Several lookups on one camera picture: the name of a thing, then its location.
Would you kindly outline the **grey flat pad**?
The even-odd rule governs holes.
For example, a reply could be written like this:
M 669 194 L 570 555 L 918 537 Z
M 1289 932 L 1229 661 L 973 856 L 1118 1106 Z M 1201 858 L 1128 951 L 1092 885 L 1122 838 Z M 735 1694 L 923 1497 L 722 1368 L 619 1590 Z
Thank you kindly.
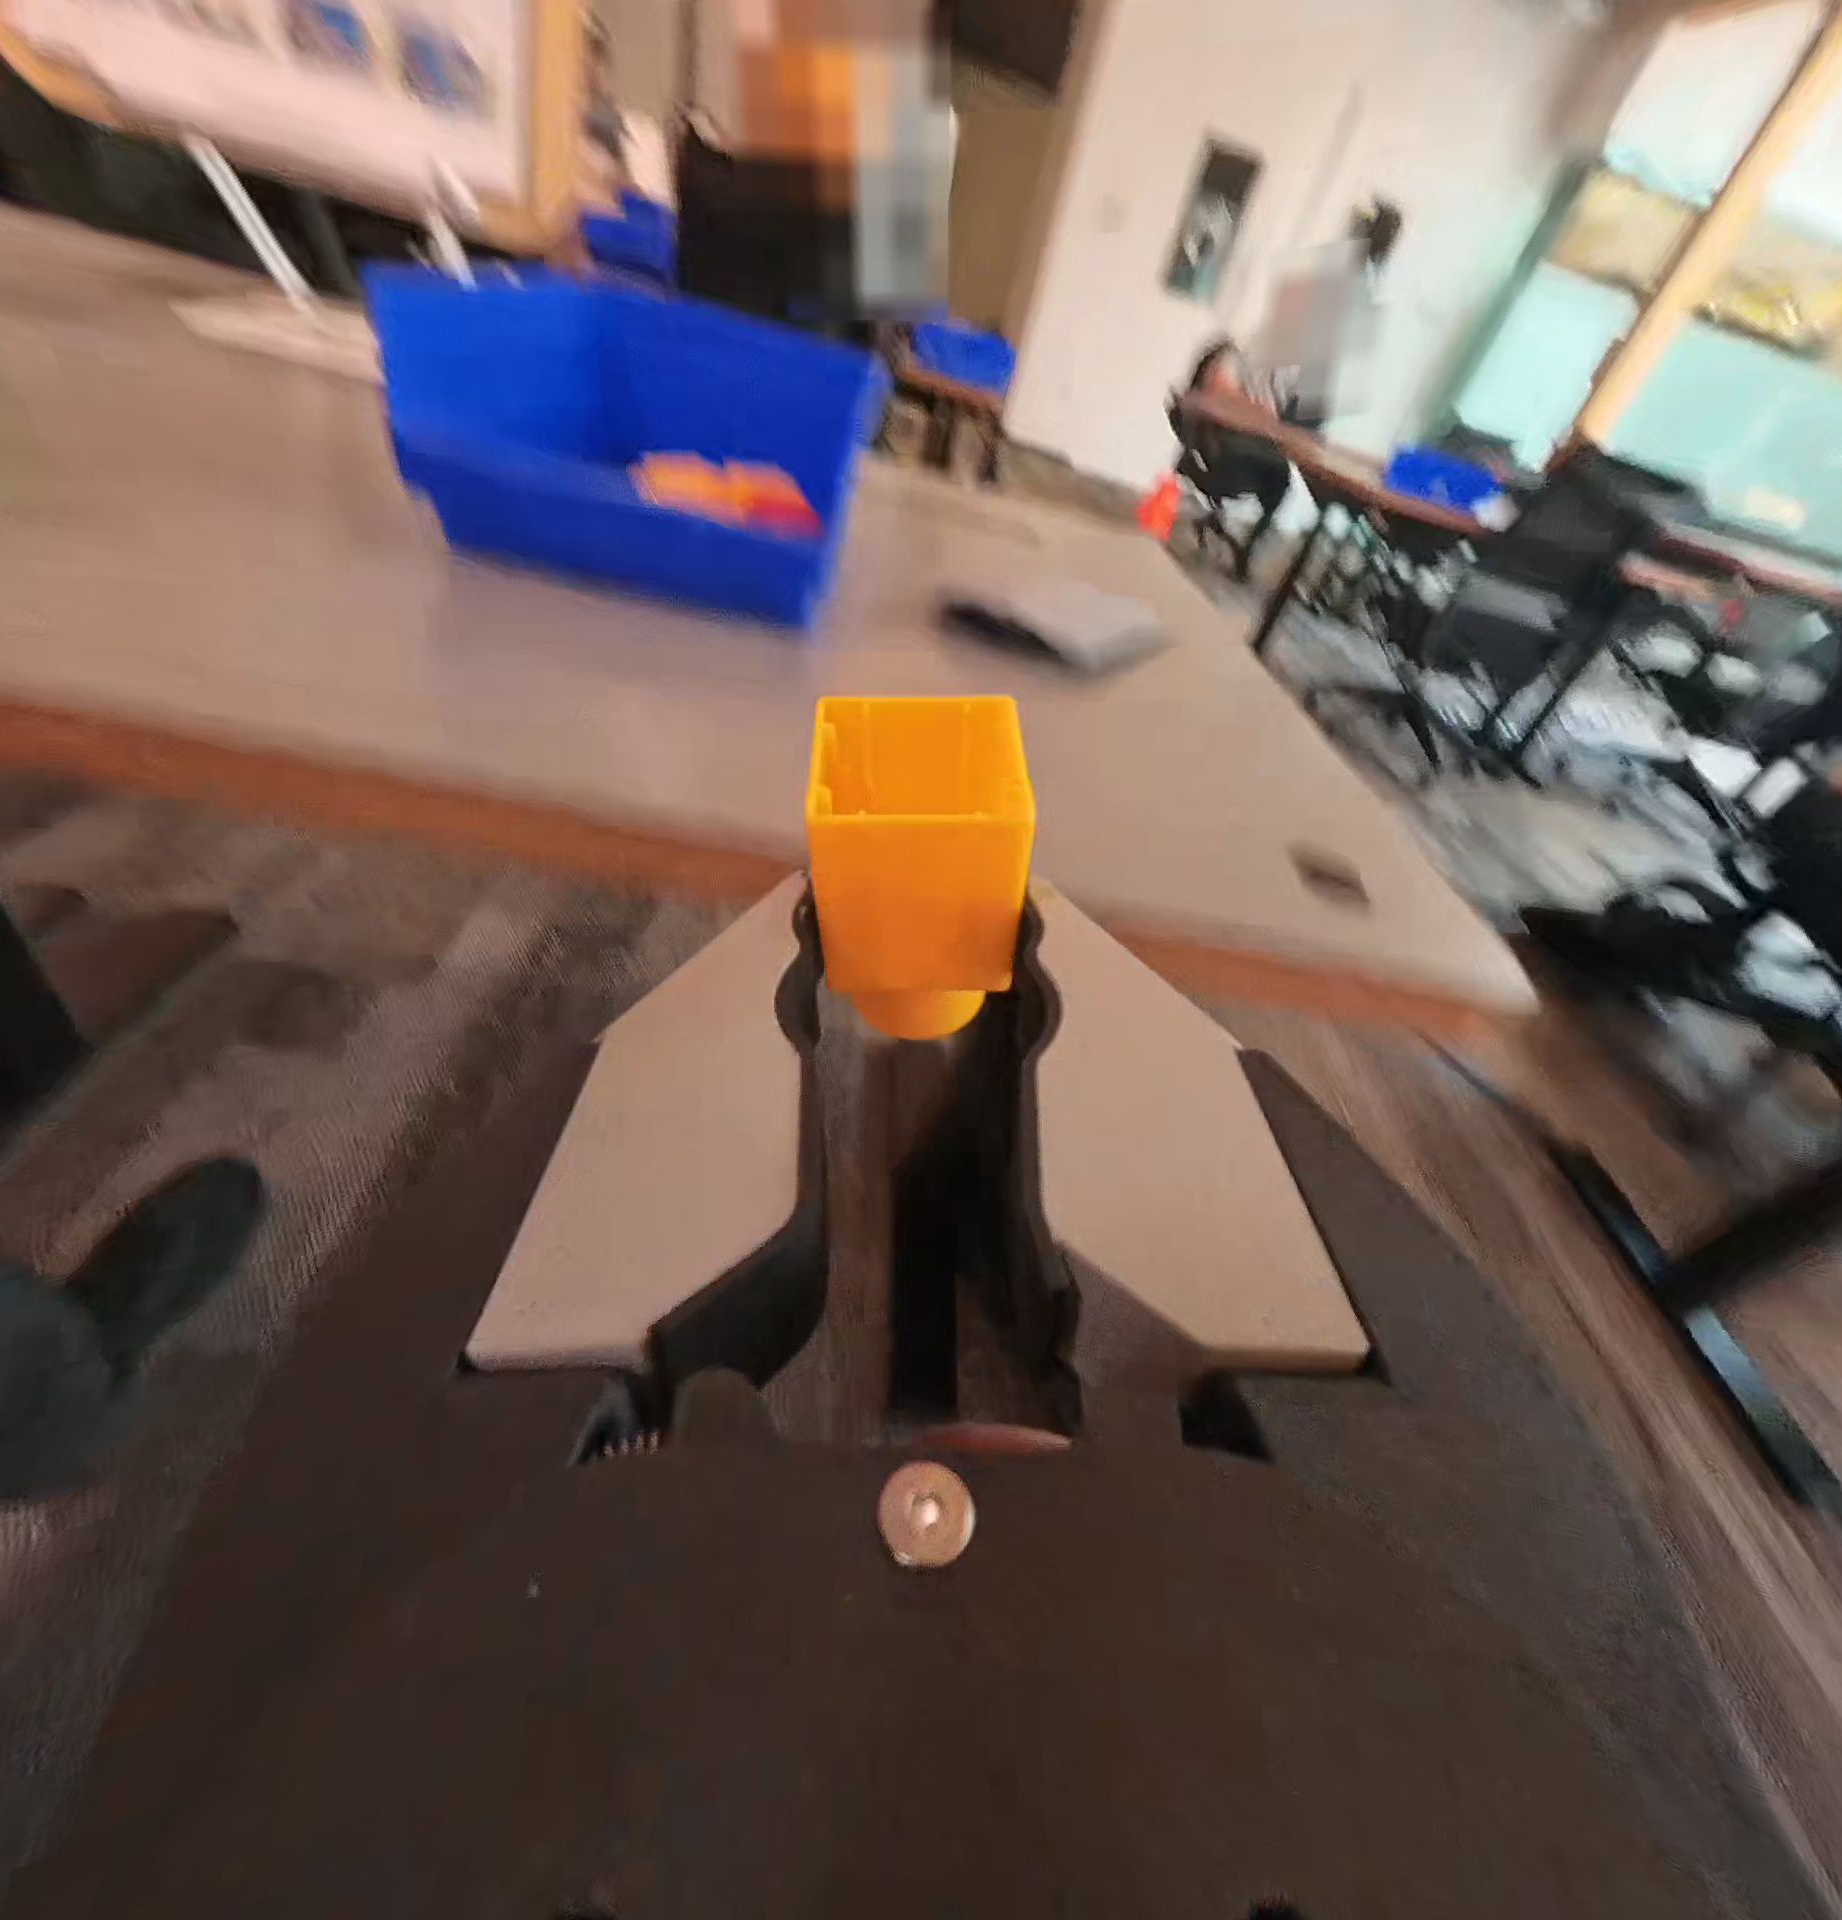
M 1118 674 L 1175 645 L 1145 600 L 1072 578 L 949 588 L 936 612 L 947 632 L 1045 660 L 1072 677 Z

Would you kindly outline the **red mega block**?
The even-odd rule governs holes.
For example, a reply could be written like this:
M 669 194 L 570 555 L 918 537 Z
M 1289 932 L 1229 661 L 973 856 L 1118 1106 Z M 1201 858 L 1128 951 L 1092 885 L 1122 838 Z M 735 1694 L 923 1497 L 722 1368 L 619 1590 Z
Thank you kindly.
M 727 461 L 719 466 L 719 500 L 724 518 L 774 539 L 818 539 L 825 520 L 801 484 L 769 462 Z

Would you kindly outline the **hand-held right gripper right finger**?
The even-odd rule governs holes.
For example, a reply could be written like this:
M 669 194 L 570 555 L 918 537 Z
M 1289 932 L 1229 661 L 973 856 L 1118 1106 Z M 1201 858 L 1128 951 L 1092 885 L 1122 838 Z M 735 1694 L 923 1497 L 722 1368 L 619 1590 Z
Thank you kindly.
M 1372 1344 L 1231 1034 L 1048 883 L 1042 1212 L 1082 1381 L 1351 1375 Z

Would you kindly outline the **laminated instruction sheet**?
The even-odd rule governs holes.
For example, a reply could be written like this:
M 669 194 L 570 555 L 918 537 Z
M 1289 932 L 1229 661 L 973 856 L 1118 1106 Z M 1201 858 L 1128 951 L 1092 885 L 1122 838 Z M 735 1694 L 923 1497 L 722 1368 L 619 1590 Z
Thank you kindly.
M 256 137 L 337 119 L 508 138 L 539 3 L 13 1 L 0 48 L 133 119 Z

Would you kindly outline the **wooden document stand white base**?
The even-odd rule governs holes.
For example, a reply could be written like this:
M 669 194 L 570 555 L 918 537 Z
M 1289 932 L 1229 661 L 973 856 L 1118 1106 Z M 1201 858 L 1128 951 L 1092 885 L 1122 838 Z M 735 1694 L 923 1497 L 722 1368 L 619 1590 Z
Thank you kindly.
M 180 299 L 177 317 L 197 338 L 355 380 L 379 380 L 377 342 L 355 298 L 329 299 L 285 252 L 246 180 L 262 175 L 294 189 L 367 205 L 415 223 L 427 259 L 469 284 L 468 242 L 497 250 L 548 252 L 576 223 L 584 152 L 584 6 L 539 3 L 527 116 L 508 138 L 465 133 L 406 134 L 337 119 L 324 128 L 285 125 L 279 134 L 230 134 L 166 119 L 133 119 L 78 99 L 22 54 L 4 59 L 46 103 L 124 134 L 180 148 L 209 180 L 271 289 Z

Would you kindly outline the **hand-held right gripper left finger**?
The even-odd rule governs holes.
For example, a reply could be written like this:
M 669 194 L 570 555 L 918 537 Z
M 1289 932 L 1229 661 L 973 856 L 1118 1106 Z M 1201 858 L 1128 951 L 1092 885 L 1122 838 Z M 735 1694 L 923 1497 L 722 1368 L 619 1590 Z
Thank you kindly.
M 818 984 L 791 875 L 603 1032 L 471 1368 L 768 1381 L 798 1356 L 830 1281 Z

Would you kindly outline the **blue plastic bin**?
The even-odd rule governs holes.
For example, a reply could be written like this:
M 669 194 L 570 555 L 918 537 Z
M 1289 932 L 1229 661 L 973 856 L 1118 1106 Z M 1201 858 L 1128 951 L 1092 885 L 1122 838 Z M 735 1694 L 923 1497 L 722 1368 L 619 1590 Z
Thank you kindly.
M 1429 443 L 1395 446 L 1382 484 L 1389 493 L 1461 516 L 1480 516 L 1508 496 L 1491 466 Z
M 811 627 L 883 420 L 870 350 L 678 293 L 560 269 L 363 268 L 406 489 L 451 549 Z M 650 458 L 769 468 L 800 524 L 652 496 Z
M 984 396 L 1006 398 L 1016 372 L 1016 348 L 998 331 L 952 317 L 909 326 L 909 366 Z

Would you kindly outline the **black office chair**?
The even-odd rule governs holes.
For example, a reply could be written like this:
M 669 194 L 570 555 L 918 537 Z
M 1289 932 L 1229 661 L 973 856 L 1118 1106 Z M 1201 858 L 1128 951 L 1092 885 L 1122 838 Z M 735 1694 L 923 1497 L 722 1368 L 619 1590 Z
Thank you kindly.
M 1574 446 L 1485 539 L 1455 587 L 1429 606 L 1421 588 L 1391 597 L 1386 643 L 1397 715 L 1415 737 L 1423 790 L 1449 765 L 1529 780 L 1537 738 L 1593 666 L 1638 595 L 1623 567 L 1692 489 L 1663 471 Z M 1432 674 L 1480 674 L 1493 689 L 1470 726 L 1442 717 Z
M 1190 391 L 1167 404 L 1178 455 L 1175 478 L 1183 485 L 1177 524 L 1194 535 L 1194 557 L 1206 561 L 1221 549 L 1234 583 L 1249 584 L 1260 542 L 1270 530 L 1295 480 L 1295 466 L 1272 436 L 1249 435 L 1198 414 Z M 1228 512 L 1251 500 L 1256 520 L 1238 535 Z

